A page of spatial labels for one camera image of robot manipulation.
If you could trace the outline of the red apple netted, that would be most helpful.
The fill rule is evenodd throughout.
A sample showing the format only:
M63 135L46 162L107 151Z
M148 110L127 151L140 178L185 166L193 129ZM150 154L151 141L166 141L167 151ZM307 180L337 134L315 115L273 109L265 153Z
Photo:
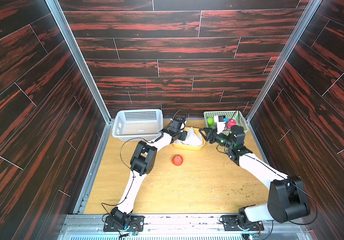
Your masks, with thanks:
M183 158L181 155L176 155L173 157L172 159L172 163L175 165L175 166L181 166L183 164Z
M233 126L236 126L237 125L237 121L234 120L234 119L229 119L227 122L226 122L226 129L229 130L231 129Z

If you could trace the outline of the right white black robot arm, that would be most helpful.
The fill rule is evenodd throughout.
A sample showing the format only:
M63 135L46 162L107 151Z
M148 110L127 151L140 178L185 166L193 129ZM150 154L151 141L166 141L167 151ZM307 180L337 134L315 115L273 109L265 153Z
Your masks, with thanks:
M268 201L258 206L239 209L237 225L249 230L260 221L285 223L310 215L309 196L303 181L290 177L260 160L244 145L245 132L241 126L232 126L229 134L218 133L211 128L199 129L202 137L210 144L224 147L229 159L247 170L268 189Z

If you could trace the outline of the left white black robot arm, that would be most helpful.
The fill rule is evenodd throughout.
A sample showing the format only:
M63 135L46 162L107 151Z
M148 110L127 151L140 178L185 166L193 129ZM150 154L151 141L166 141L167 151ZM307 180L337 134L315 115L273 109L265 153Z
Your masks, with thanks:
M130 177L124 193L109 217L119 230L127 229L131 224L131 215L141 185L152 171L158 151L172 144L175 140L185 140L187 131L184 130L186 118L174 117L170 123L160 130L160 135L151 140L140 139L130 160Z

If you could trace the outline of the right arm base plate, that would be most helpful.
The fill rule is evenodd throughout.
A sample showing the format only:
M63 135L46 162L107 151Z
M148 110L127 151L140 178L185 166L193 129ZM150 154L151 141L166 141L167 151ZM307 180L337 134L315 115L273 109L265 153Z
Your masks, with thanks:
M222 215L219 222L223 225L226 232L234 231L263 231L262 222L250 222L244 215Z

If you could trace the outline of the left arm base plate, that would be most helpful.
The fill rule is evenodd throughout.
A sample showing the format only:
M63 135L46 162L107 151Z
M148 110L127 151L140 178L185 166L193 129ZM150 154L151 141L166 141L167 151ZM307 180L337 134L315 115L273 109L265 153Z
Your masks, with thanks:
M145 216L132 215L121 221L111 215L107 215L104 220L103 232L142 232L144 224Z

